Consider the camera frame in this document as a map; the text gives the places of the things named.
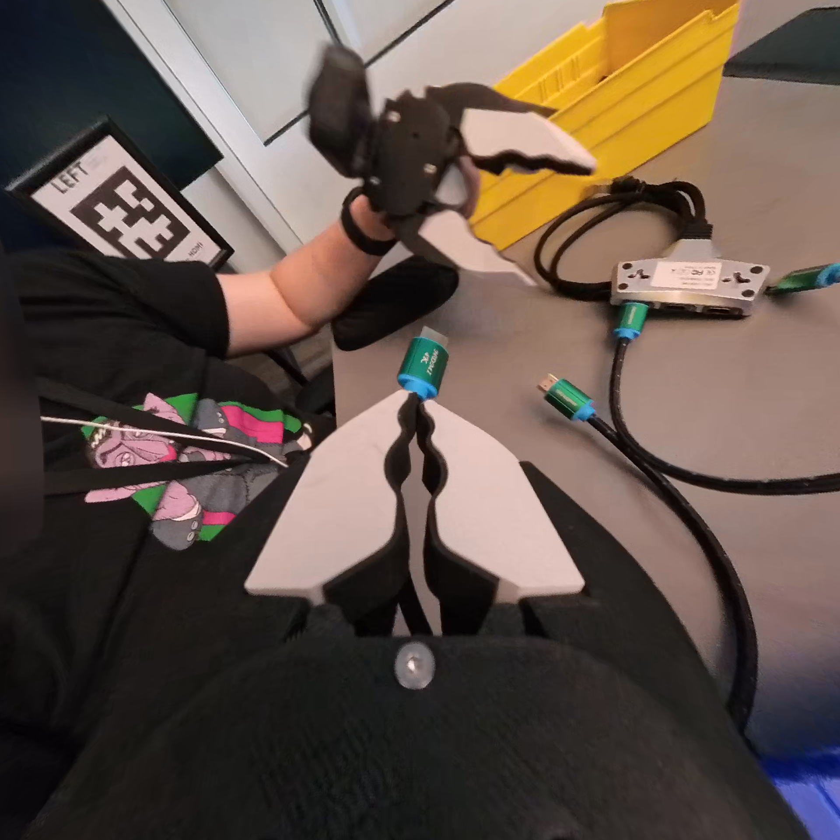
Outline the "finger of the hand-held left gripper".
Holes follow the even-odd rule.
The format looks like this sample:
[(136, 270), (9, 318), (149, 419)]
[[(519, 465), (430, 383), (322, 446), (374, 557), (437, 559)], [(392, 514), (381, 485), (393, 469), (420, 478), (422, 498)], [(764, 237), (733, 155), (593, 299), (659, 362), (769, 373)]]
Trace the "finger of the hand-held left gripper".
[(475, 82), (426, 87), (425, 94), (445, 110), (462, 154), (483, 172), (595, 173), (595, 157), (552, 121), (551, 108), (509, 98)]
[(399, 241), (415, 256), (482, 280), (506, 286), (536, 286), (515, 262), (495, 246), (475, 236), (469, 222), (456, 210), (416, 214), (392, 222)]

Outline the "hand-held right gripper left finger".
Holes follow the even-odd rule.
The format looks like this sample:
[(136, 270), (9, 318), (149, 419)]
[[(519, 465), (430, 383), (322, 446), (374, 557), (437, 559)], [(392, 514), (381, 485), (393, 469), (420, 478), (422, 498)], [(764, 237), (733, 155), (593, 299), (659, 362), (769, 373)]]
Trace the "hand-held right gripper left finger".
[(245, 581), (251, 595), (383, 607), (409, 577), (403, 485), (414, 394), (397, 391), (311, 454)]

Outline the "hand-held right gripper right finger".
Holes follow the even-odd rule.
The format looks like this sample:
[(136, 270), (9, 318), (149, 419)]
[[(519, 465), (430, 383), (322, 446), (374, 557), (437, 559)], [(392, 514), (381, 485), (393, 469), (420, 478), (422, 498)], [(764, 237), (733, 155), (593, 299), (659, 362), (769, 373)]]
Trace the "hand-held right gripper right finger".
[(582, 573), (510, 450), (435, 401), (420, 406), (418, 443), (431, 496), (427, 582), (441, 603), (583, 592)]

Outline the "silver hdmi switch box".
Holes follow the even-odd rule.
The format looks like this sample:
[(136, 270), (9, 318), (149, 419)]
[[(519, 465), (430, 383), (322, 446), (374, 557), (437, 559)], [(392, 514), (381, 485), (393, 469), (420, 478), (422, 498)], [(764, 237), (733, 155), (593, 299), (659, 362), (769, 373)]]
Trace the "silver hdmi switch box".
[(657, 258), (625, 260), (612, 275), (609, 302), (704, 317), (748, 317), (770, 279), (770, 267), (722, 258), (707, 238), (683, 238)]

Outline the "person's left forearm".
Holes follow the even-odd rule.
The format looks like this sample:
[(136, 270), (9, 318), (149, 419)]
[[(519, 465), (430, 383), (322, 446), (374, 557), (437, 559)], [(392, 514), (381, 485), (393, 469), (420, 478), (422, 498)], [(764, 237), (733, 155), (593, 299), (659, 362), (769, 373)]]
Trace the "person's left forearm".
[(227, 356), (271, 350), (317, 333), (344, 310), (382, 260), (335, 222), (269, 269), (217, 275), (227, 314)]

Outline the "person's left hand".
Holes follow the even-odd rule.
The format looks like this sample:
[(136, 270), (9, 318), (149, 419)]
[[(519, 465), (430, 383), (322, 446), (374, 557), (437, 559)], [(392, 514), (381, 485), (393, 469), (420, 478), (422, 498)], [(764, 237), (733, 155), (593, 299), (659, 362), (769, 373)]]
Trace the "person's left hand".
[(357, 187), (349, 193), (343, 203), (343, 210), (347, 210), (353, 219), (353, 225), (361, 234), (370, 240), (391, 243), (396, 240), (393, 231), (385, 222), (383, 213), (377, 211), (371, 200), (361, 188)]

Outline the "yellow plastic bin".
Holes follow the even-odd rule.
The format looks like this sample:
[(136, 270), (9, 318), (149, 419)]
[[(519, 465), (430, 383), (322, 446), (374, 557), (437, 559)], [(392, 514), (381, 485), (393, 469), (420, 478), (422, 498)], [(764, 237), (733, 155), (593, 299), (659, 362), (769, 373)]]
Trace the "yellow plastic bin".
[(552, 121), (597, 159), (594, 175), (542, 171), (482, 176), (471, 219), (499, 250), (599, 186), (628, 175), (711, 121), (739, 18), (734, 1), (638, 1), (604, 6), (497, 84), (554, 110)]

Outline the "dark mat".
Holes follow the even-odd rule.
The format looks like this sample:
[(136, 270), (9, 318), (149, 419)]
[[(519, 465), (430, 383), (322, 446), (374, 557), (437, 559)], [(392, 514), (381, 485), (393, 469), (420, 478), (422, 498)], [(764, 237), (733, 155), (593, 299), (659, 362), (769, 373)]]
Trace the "dark mat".
[(730, 58), (723, 75), (837, 87), (838, 17), (806, 15), (790, 21)]

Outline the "black printed t-shirt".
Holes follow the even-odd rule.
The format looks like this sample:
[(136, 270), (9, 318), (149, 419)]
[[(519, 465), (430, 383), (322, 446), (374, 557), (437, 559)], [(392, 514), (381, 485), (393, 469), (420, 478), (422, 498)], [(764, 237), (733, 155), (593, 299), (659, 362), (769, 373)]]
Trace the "black printed t-shirt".
[(303, 602), (244, 584), (334, 422), (227, 362), (233, 306), (200, 263), (9, 262), (37, 376), (288, 458), (46, 498), (2, 558), (2, 838), (104, 838), (86, 824), (158, 731), (302, 625)]

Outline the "black framed marker sign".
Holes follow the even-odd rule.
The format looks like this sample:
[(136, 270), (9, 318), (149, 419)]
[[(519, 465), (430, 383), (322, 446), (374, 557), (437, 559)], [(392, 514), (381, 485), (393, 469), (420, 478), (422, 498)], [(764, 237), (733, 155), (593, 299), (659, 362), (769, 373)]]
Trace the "black framed marker sign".
[(39, 222), (105, 256), (224, 267), (234, 248), (103, 118), (4, 186)]

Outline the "blue box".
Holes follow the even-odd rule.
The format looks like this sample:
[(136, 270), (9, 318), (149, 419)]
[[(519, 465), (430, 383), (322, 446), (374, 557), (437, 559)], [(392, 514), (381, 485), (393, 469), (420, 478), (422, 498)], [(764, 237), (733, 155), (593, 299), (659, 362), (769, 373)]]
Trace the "blue box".
[(812, 839), (839, 838), (839, 747), (760, 762)]

